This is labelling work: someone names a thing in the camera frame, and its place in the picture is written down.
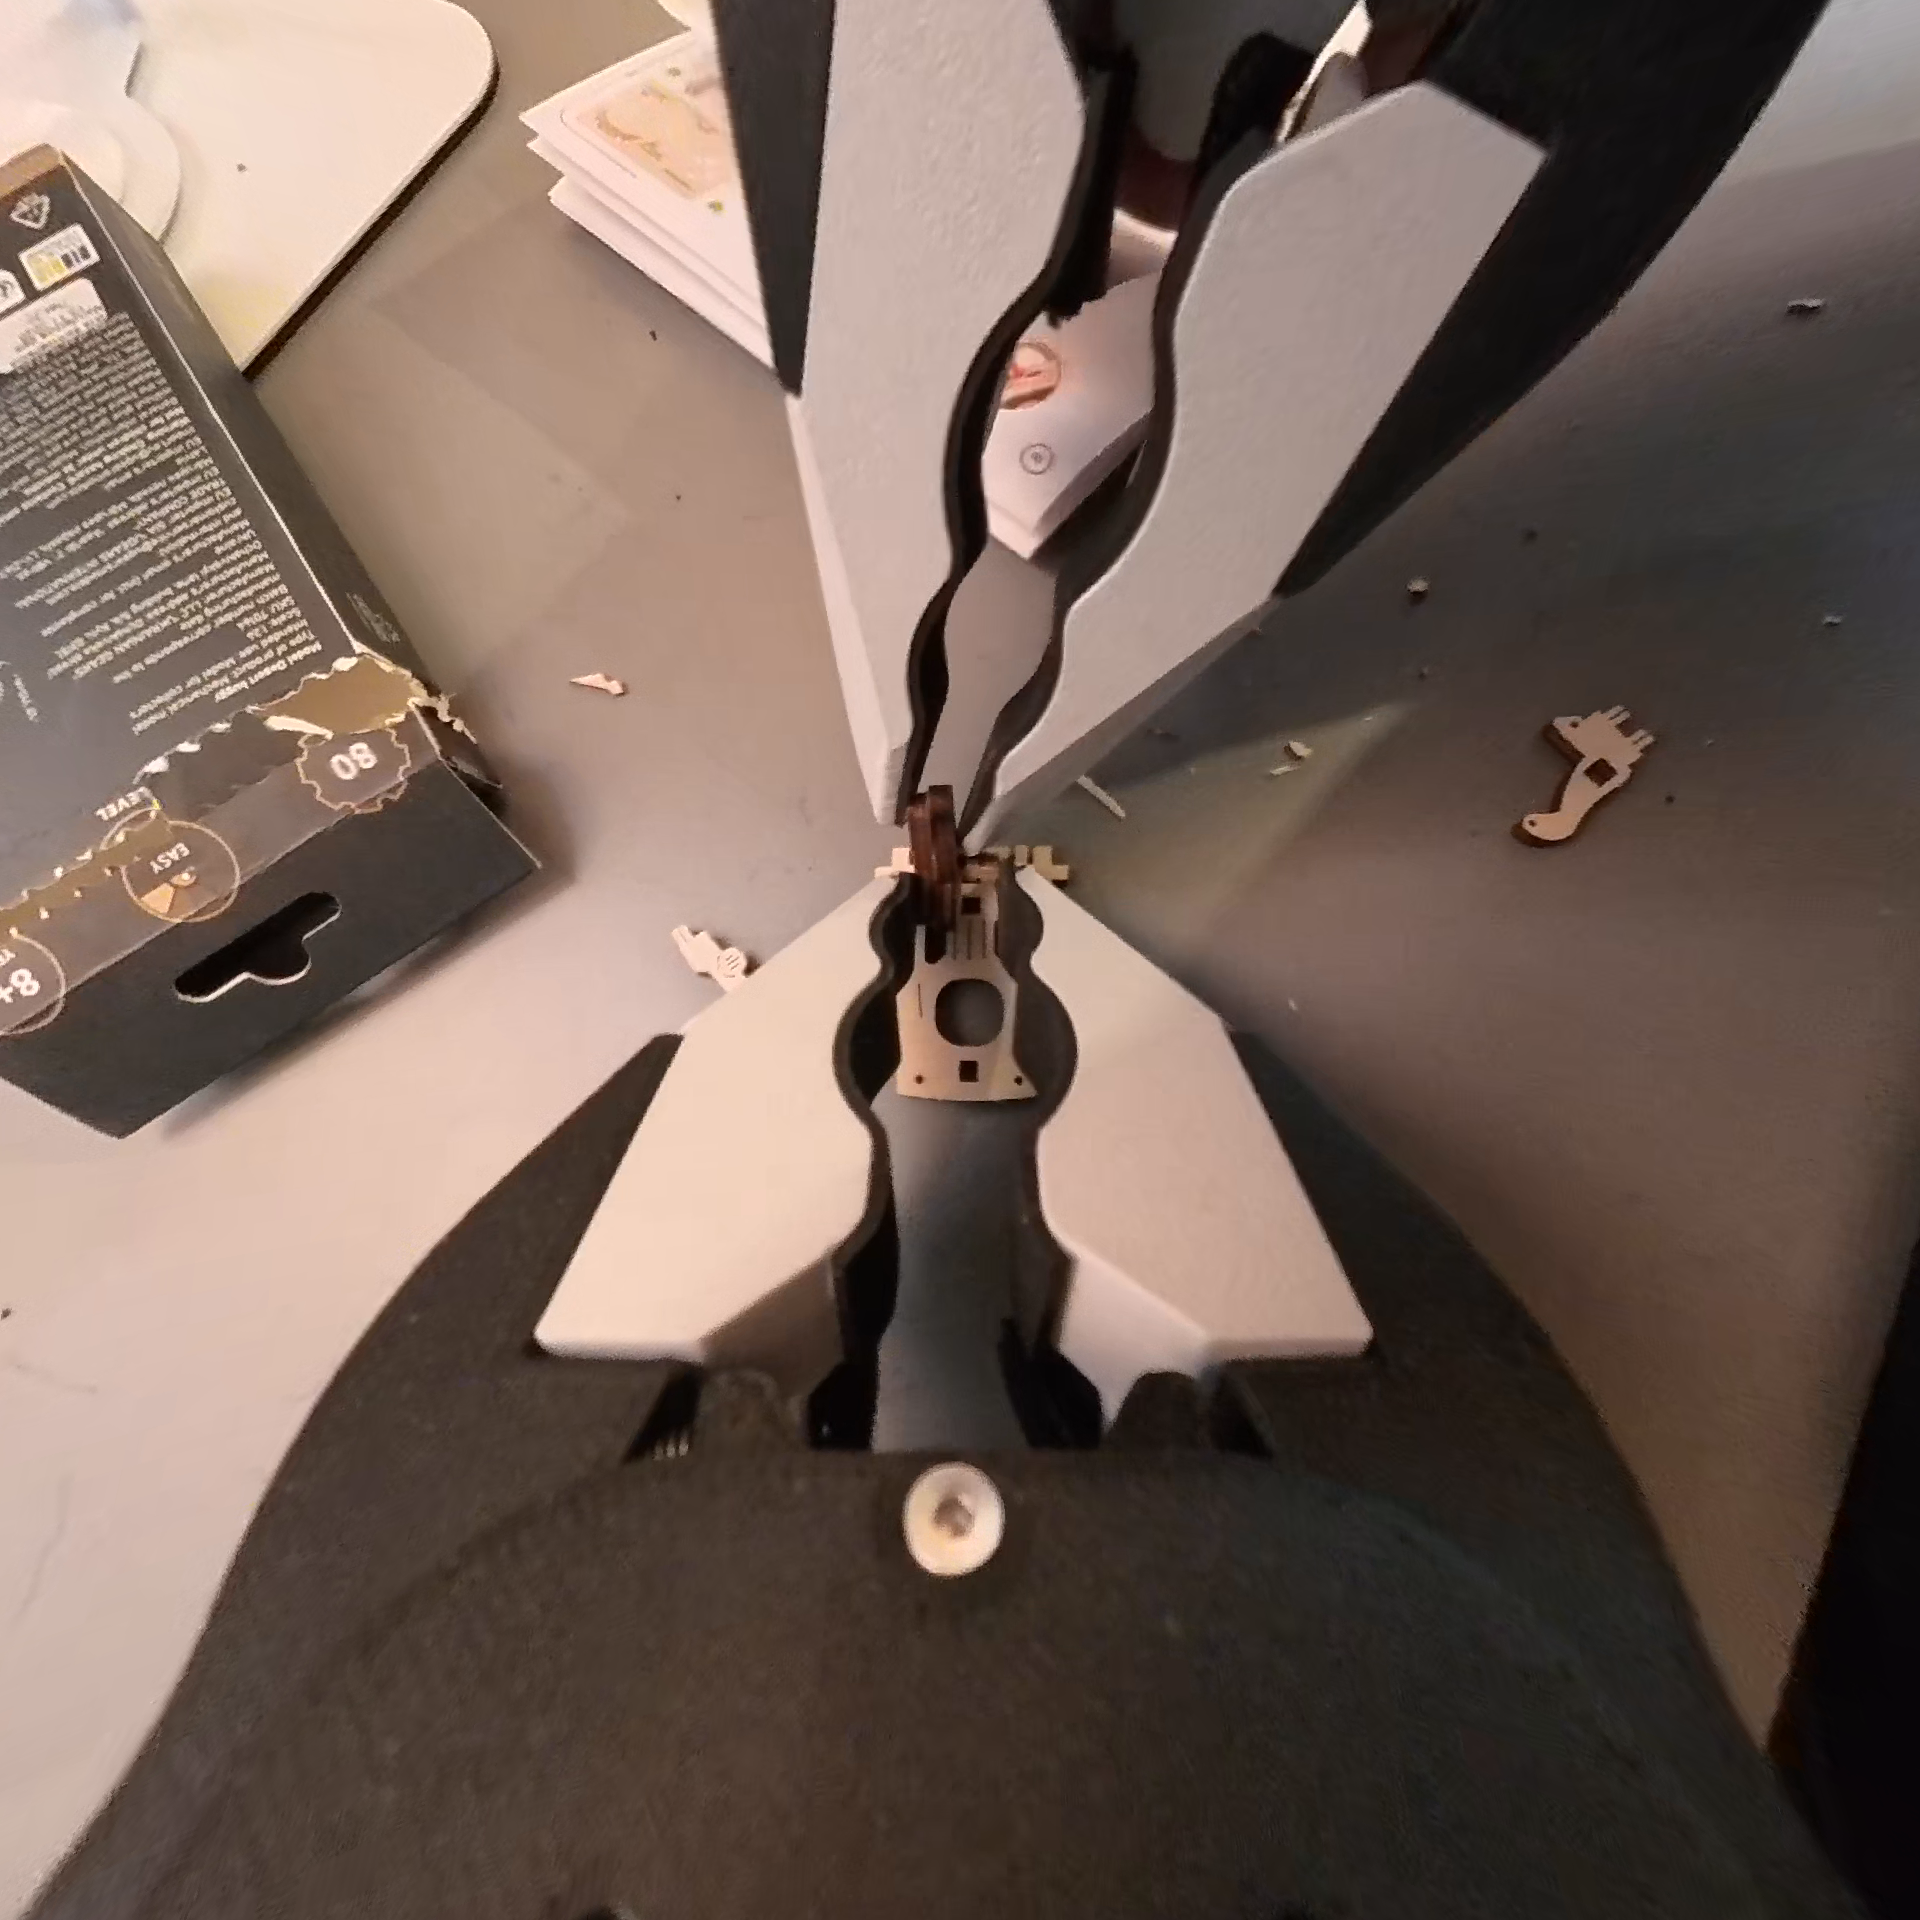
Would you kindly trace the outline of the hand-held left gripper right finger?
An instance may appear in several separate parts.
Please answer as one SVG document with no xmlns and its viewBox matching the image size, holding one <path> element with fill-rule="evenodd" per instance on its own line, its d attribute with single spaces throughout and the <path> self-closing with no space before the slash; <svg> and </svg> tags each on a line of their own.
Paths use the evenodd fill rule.
<svg viewBox="0 0 1920 1920">
<path fill-rule="evenodd" d="M 1099 1430 L 1143 1381 L 1348 1360 L 1376 1338 L 1223 1017 L 1045 878 L 1032 982 L 1064 1010 L 1038 1202 L 1064 1278 L 1040 1335 Z"/>
</svg>

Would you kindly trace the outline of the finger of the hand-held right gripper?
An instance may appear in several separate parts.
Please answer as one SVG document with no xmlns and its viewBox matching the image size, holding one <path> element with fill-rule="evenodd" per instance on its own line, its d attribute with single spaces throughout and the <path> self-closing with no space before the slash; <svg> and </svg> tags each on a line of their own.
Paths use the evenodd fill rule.
<svg viewBox="0 0 1920 1920">
<path fill-rule="evenodd" d="M 1124 50 L 1102 4 L 840 4 L 808 327 L 788 421 L 858 775 L 922 788 L 946 626 L 988 543 L 983 454 L 1014 349 L 1069 287 Z"/>
<path fill-rule="evenodd" d="M 1089 771 L 1260 621 L 1546 158 L 1431 83 L 1234 156 L 1161 281 L 1141 459 L 1060 562 L 966 835 Z"/>
</svg>

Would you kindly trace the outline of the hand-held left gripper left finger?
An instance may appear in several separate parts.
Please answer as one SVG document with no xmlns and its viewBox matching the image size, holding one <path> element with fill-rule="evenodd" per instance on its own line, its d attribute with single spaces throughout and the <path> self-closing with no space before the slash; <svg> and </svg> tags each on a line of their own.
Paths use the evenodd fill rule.
<svg viewBox="0 0 1920 1920">
<path fill-rule="evenodd" d="M 875 1102 L 900 1068 L 911 883 L 875 878 L 693 1019 L 537 1324 L 548 1358 L 766 1379 L 869 1448 L 900 1234 Z"/>
</svg>

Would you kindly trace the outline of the pale wooden model plate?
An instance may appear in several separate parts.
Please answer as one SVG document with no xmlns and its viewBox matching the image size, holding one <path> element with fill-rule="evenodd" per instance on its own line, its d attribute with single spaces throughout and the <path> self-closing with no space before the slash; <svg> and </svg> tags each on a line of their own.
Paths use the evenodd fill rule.
<svg viewBox="0 0 1920 1920">
<path fill-rule="evenodd" d="M 963 881 L 939 955 L 931 931 L 917 929 L 913 960 L 897 995 L 900 1094 L 957 1103 L 1038 1098 L 1020 1052 L 1021 982 L 1005 953 L 996 868 Z"/>
</svg>

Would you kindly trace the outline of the pale notched wooden strip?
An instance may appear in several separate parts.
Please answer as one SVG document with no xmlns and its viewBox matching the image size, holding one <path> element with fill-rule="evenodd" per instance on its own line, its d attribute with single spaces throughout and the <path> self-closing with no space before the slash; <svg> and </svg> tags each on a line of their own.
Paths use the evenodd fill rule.
<svg viewBox="0 0 1920 1920">
<path fill-rule="evenodd" d="M 1049 845 L 1001 845 L 977 854 L 963 854 L 963 876 L 968 881 L 983 879 L 988 867 L 999 867 L 1010 874 L 1034 872 L 1056 885 L 1067 885 L 1071 879 L 1071 865 L 1062 857 L 1056 857 L 1056 850 Z M 908 845 L 900 845 L 889 861 L 875 870 L 875 876 L 893 879 L 909 876 L 915 870 L 913 850 Z"/>
</svg>

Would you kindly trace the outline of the dark brown wooden wheel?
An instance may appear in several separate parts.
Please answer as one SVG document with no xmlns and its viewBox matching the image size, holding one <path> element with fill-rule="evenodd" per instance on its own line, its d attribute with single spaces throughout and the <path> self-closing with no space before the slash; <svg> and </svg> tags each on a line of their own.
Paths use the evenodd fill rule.
<svg viewBox="0 0 1920 1920">
<path fill-rule="evenodd" d="M 955 933 L 965 889 L 965 852 L 957 830 L 953 788 L 935 784 L 908 806 L 911 868 L 917 907 L 930 960 L 946 955 Z"/>
</svg>

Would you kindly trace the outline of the foot-shaped wooden model part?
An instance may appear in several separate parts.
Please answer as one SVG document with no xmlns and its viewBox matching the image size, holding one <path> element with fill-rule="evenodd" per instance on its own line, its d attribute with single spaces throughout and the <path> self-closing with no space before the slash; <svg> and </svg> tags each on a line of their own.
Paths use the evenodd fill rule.
<svg viewBox="0 0 1920 1920">
<path fill-rule="evenodd" d="M 1579 837 L 1658 744 L 1655 733 L 1633 723 L 1625 707 L 1556 716 L 1545 736 L 1568 760 L 1565 780 L 1550 808 L 1526 815 L 1512 830 L 1523 845 L 1543 848 Z"/>
</svg>

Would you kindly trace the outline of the black cardboard model kit box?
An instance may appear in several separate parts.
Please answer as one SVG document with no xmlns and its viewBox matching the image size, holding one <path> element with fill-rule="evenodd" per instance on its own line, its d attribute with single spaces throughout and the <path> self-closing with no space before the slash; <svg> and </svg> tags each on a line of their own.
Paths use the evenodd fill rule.
<svg viewBox="0 0 1920 1920">
<path fill-rule="evenodd" d="M 539 863 L 159 242 L 3 215 L 3 1070 L 127 1140 Z"/>
</svg>

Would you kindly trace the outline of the white printed paper stack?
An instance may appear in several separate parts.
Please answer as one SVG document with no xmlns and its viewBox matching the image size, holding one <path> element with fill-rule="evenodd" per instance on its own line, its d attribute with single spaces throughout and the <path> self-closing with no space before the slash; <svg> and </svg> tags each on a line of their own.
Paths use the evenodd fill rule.
<svg viewBox="0 0 1920 1920">
<path fill-rule="evenodd" d="M 772 367 L 709 6 L 665 11 L 676 33 L 529 108 L 524 125 L 561 176 L 550 200 L 568 219 Z M 990 532 L 1025 560 L 1144 437 L 1152 312 L 1172 235 L 1117 211 L 1111 241 L 1093 301 L 1025 332 L 985 450 Z"/>
</svg>

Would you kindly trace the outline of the white rounded board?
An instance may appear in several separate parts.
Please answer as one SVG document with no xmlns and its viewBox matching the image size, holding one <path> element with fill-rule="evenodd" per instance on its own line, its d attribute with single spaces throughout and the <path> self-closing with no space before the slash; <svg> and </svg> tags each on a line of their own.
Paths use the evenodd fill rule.
<svg viewBox="0 0 1920 1920">
<path fill-rule="evenodd" d="M 261 364 L 485 110 L 445 2 L 6 2 L 3 156 L 52 145 Z"/>
</svg>

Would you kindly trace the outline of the dark cloth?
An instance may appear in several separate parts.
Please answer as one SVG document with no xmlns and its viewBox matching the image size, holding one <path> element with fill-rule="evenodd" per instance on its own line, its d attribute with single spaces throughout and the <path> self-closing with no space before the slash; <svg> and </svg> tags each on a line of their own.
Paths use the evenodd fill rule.
<svg viewBox="0 0 1920 1920">
<path fill-rule="evenodd" d="M 1862 1428 L 1770 1737 L 1871 1916 L 1919 1915 L 1917 1428 Z"/>
</svg>

